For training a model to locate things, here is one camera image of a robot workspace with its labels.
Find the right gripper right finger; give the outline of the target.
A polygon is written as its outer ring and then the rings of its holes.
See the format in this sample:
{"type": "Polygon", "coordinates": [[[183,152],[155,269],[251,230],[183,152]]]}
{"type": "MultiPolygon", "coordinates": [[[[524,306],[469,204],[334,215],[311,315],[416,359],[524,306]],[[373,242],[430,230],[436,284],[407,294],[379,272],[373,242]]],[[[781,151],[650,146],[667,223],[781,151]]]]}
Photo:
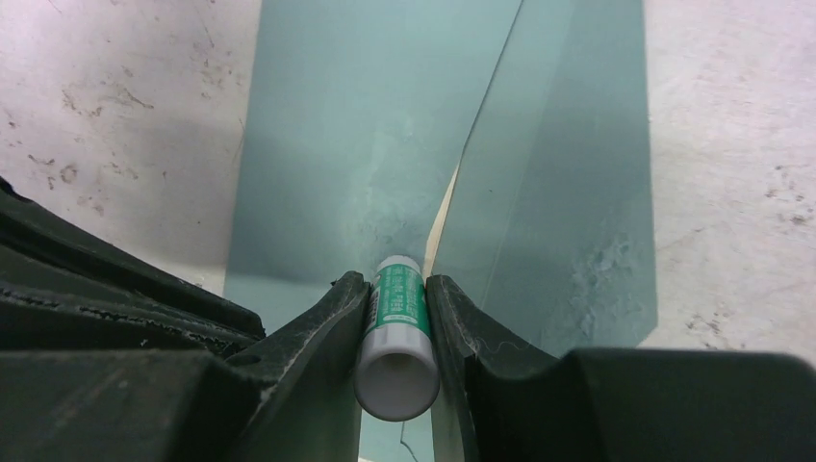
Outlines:
{"type": "Polygon", "coordinates": [[[577,348],[553,357],[427,280],[439,461],[811,461],[815,371],[794,356],[577,348]]]}

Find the teal envelope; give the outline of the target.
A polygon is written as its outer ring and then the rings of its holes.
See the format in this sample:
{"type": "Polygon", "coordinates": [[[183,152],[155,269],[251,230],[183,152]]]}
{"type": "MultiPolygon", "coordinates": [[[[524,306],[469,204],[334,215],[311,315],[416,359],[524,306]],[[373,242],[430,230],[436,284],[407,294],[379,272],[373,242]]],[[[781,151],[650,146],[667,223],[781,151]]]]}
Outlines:
{"type": "Polygon", "coordinates": [[[657,324],[641,1],[267,1],[225,296],[268,332],[393,255],[535,347],[657,324]]]}

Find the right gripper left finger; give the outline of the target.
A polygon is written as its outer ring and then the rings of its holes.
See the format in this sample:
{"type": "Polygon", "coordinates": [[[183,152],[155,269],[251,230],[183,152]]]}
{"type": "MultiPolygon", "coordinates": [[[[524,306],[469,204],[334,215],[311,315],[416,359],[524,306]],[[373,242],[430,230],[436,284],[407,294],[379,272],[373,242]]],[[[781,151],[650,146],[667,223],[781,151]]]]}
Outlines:
{"type": "Polygon", "coordinates": [[[5,461],[353,461],[369,295],[260,318],[1,186],[5,461]]]}

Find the green glue stick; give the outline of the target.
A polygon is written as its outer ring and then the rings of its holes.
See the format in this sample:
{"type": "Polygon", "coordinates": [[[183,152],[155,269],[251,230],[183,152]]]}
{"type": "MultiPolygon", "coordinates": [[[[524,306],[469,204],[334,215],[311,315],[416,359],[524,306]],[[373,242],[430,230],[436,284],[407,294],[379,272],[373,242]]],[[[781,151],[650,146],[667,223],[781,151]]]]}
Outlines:
{"type": "Polygon", "coordinates": [[[386,422],[427,411],[441,388],[419,264],[393,255],[376,268],[354,373],[364,410],[386,422]]]}

